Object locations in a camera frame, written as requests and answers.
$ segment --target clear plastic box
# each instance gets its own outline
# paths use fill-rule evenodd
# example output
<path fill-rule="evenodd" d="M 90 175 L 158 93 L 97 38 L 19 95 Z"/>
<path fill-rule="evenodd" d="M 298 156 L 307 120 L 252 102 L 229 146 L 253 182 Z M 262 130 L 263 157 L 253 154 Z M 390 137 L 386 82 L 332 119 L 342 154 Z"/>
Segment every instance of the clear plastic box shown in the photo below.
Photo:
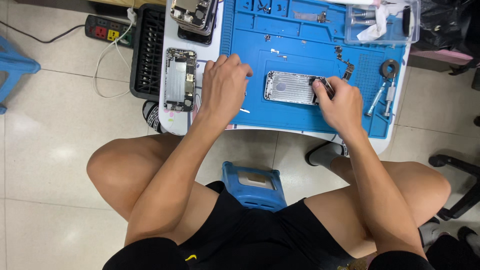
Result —
<path fill-rule="evenodd" d="M 376 6 L 359 6 L 347 5 L 346 21 L 345 21 L 345 42 L 348 44 L 365 43 L 365 44 L 407 44 L 415 43 L 420 37 L 420 0 L 388 0 L 396 3 L 387 5 L 390 15 L 387 17 L 387 32 L 375 40 L 359 40 L 357 35 L 370 27 L 362 25 L 365 20 L 375 20 L 373 18 L 354 17 L 353 13 L 362 13 L 364 10 L 375 11 Z M 403 29 L 403 13 L 404 8 L 410 6 L 410 23 L 409 34 L 405 35 Z"/>

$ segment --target power strip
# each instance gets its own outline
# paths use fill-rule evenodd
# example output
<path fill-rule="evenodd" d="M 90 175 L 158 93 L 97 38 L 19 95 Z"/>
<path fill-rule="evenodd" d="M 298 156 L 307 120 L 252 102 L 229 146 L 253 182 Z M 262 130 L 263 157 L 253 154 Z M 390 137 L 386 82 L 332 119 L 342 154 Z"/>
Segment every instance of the power strip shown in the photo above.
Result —
<path fill-rule="evenodd" d="M 115 22 L 109 19 L 88 15 L 85 21 L 85 35 L 105 42 L 115 41 L 127 31 L 130 25 Z M 135 26 L 132 26 L 128 33 L 117 42 L 118 45 L 133 49 L 133 37 Z"/>

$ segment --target blue plastic stool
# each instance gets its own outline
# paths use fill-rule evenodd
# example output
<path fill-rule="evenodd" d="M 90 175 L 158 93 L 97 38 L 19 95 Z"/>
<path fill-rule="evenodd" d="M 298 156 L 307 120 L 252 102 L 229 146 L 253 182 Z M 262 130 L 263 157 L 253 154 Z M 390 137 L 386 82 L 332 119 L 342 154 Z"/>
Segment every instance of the blue plastic stool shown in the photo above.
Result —
<path fill-rule="evenodd" d="M 278 170 L 266 172 L 233 166 L 231 162 L 225 161 L 222 164 L 222 172 L 222 182 L 225 183 L 228 192 L 243 206 L 272 212 L 287 207 Z M 253 178 L 263 181 L 252 181 Z"/>
<path fill-rule="evenodd" d="M 0 102 L 8 96 L 20 76 L 24 73 L 37 73 L 39 70 L 40 64 L 18 54 L 6 39 L 0 37 L 0 71 L 8 72 L 8 77 L 0 88 Z M 4 114 L 6 110 L 7 108 L 0 105 L 0 114 Z"/>

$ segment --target tile floor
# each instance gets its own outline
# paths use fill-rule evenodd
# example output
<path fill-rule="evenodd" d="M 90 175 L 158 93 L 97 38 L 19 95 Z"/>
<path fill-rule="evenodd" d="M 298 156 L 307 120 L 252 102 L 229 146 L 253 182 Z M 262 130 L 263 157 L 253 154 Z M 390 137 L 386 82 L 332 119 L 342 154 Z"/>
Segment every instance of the tile floor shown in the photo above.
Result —
<path fill-rule="evenodd" d="M 0 0 L 0 20 L 48 39 L 83 24 L 85 13 Z M 106 43 L 76 30 L 44 45 L 0 25 L 20 52 L 42 70 L 25 75 L 0 116 L 0 270 L 100 269 L 123 245 L 126 222 L 104 202 L 86 173 L 91 153 L 109 140 L 151 134 L 131 95 L 105 100 L 90 88 L 98 54 Z M 125 58 L 132 51 L 121 48 Z M 115 53 L 105 56 L 98 76 L 104 94 L 128 89 L 129 71 Z M 408 68 L 400 116 L 382 160 L 424 164 L 434 153 L 480 163 L 480 92 L 470 89 L 473 72 Z M 324 168 L 310 167 L 304 153 L 322 140 L 277 131 L 227 131 L 214 144 L 197 180 L 220 177 L 221 162 L 281 171 L 289 204 L 347 184 Z M 451 206 L 473 184 L 465 173 L 440 168 L 452 184 Z M 480 231 L 480 205 L 460 219 L 442 222 L 456 232 L 467 224 Z"/>

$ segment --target white table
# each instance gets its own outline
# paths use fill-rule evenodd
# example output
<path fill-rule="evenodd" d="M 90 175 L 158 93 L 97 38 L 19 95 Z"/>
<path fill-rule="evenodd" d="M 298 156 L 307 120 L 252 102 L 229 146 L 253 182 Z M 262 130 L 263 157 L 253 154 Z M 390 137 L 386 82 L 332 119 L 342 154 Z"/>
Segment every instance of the white table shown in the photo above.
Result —
<path fill-rule="evenodd" d="M 216 17 L 216 28 L 213 34 L 212 44 L 210 46 L 199 44 L 192 41 L 187 41 L 181 39 L 177 36 L 177 23 L 169 15 L 169 7 L 172 4 L 172 0 L 167 0 L 167 15 L 165 19 L 165 36 L 163 40 L 163 57 L 162 63 L 165 63 L 165 55 L 167 48 L 179 48 L 179 49 L 191 49 L 197 53 L 197 74 L 196 74 L 196 94 L 195 95 L 195 107 L 193 112 L 172 112 L 169 110 L 160 110 L 158 118 L 162 126 L 170 133 L 177 135 L 185 135 L 197 114 L 199 104 L 201 104 L 201 85 L 202 85 L 202 74 L 204 71 L 205 63 L 207 60 L 215 61 L 220 52 L 220 37 L 222 30 L 222 18 L 223 18 L 223 0 L 220 0 L 218 3 L 218 13 Z M 410 51 L 410 45 L 407 45 L 405 49 L 405 54 L 403 55 L 403 62 L 407 63 L 408 53 Z M 402 91 L 403 78 L 405 76 L 406 68 L 402 66 L 400 69 L 400 74 L 398 75 L 398 84 L 395 93 L 395 101 L 392 108 L 392 119 L 390 126 L 388 128 L 388 135 L 385 139 L 376 139 L 370 138 L 370 142 L 375 149 L 377 154 L 382 153 L 390 143 L 392 138 L 393 125 L 396 117 L 396 110 L 398 108 L 398 102 L 400 100 L 400 92 Z M 163 93 L 165 84 L 163 75 L 165 74 L 165 64 L 162 64 L 162 83 L 160 84 L 160 93 Z M 160 94 L 160 106 L 163 106 L 163 94 Z M 309 131 L 295 131 L 289 129 L 276 129 L 276 128 L 267 128 L 267 127 L 258 127 L 258 126 L 247 126 L 247 125 L 228 125 L 227 129 L 269 129 L 269 130 L 279 130 L 286 132 L 302 133 L 305 135 L 321 138 L 328 141 L 333 141 L 335 143 L 342 144 L 343 140 L 335 134 L 330 133 L 319 133 L 319 132 L 309 132 Z"/>

